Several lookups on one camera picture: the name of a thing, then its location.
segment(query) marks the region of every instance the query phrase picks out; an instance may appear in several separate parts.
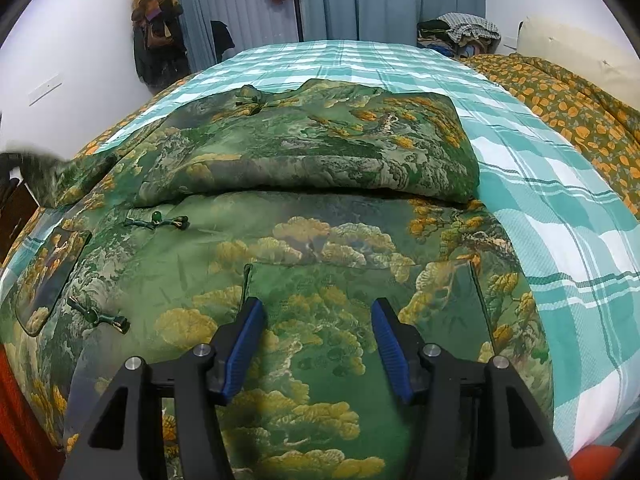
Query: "blue gripper pad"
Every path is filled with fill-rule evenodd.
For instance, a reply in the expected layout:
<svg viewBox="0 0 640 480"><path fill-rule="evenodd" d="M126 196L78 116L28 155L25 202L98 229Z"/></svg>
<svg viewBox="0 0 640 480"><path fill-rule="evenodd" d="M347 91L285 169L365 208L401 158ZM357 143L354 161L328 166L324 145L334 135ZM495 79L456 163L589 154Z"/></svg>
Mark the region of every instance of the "blue gripper pad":
<svg viewBox="0 0 640 480"><path fill-rule="evenodd" d="M207 384L209 391L215 394L217 404L226 406L242 388L265 324L262 302L257 298L247 298L236 320L216 331L211 340L216 357L207 373Z"/></svg>
<svg viewBox="0 0 640 480"><path fill-rule="evenodd" d="M371 305L371 325L394 393L405 404L413 404L428 387L428 374L418 355L424 346L422 337L415 327L400 323L386 298Z"/></svg>

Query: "green plaid bed sheet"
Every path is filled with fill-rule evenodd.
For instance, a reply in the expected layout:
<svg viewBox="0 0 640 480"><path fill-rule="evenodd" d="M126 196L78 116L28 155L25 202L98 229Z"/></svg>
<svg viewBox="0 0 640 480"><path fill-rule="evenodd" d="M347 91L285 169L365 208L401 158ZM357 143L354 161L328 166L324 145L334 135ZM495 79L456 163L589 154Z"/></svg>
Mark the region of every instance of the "green plaid bed sheet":
<svg viewBox="0 0 640 480"><path fill-rule="evenodd" d="M508 232L538 304L565 452L573 455L625 413L629 419L640 393L638 222L567 141L472 69L396 44L254 48L175 89L98 151L200 97L245 84L281 92L310 78L451 97L480 163L478 198Z"/></svg>

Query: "red fabric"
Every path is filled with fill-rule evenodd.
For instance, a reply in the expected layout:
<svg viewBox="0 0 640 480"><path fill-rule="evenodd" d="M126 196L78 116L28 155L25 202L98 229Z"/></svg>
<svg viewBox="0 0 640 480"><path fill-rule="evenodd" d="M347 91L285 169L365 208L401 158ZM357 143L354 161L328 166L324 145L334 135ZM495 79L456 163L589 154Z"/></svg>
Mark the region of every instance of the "red fabric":
<svg viewBox="0 0 640 480"><path fill-rule="evenodd" d="M604 480L621 453L620 448L609 446L581 449L569 460L575 480Z"/></svg>
<svg viewBox="0 0 640 480"><path fill-rule="evenodd" d="M55 480L64 455L49 442L25 400L0 344L0 434L33 480Z"/></svg>

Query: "orange fabric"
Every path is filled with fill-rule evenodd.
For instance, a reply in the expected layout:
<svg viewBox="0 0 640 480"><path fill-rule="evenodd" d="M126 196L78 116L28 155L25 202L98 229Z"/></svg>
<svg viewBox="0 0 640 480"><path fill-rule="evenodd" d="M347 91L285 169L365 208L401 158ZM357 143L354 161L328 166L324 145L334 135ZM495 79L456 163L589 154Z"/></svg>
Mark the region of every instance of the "orange fabric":
<svg viewBox="0 0 640 480"><path fill-rule="evenodd" d="M620 448L609 446L581 449L569 460L575 480L604 480L621 453Z"/></svg>
<svg viewBox="0 0 640 480"><path fill-rule="evenodd" d="M55 480L64 455L50 444L20 391L0 344L0 434L33 480Z"/></svg>

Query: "metal screw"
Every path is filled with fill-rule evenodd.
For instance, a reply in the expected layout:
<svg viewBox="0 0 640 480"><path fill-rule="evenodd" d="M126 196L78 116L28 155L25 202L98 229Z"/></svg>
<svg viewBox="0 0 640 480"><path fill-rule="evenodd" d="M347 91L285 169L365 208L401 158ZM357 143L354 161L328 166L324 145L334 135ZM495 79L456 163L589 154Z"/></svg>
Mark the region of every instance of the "metal screw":
<svg viewBox="0 0 640 480"><path fill-rule="evenodd" d="M137 370L138 368L140 368L141 364L142 359L135 355L124 361L124 366L127 370Z"/></svg>
<svg viewBox="0 0 640 480"><path fill-rule="evenodd" d="M193 353L198 357L204 357L205 355L209 355L211 353L211 346L206 343L200 343L193 347Z"/></svg>
<svg viewBox="0 0 640 480"><path fill-rule="evenodd" d="M509 367L509 360L506 357L497 355L494 357L494 366L500 368L500 370L504 370Z"/></svg>
<svg viewBox="0 0 640 480"><path fill-rule="evenodd" d="M422 352L427 357L438 357L442 353L442 348L440 348L438 345L434 345L433 343L429 343L428 345L424 346Z"/></svg>

